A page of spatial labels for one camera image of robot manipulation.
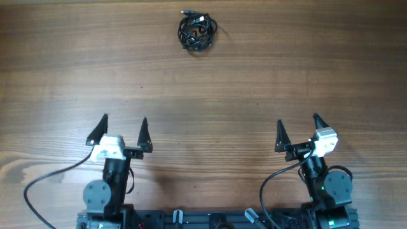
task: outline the wood grain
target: wood grain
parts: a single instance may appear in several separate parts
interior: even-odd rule
[[[43,228],[24,186],[81,160],[103,113],[135,144],[146,116],[155,145],[132,162],[137,209],[259,208],[261,182],[287,167],[276,121],[292,142],[318,112],[340,133],[329,165],[354,172],[362,228],[407,225],[407,5],[402,1],[209,1],[0,7],[0,225]],[[209,12],[214,45],[178,43],[181,10]],[[72,228],[101,164],[29,193],[57,228]],[[308,193],[296,171],[265,190],[268,207]]]

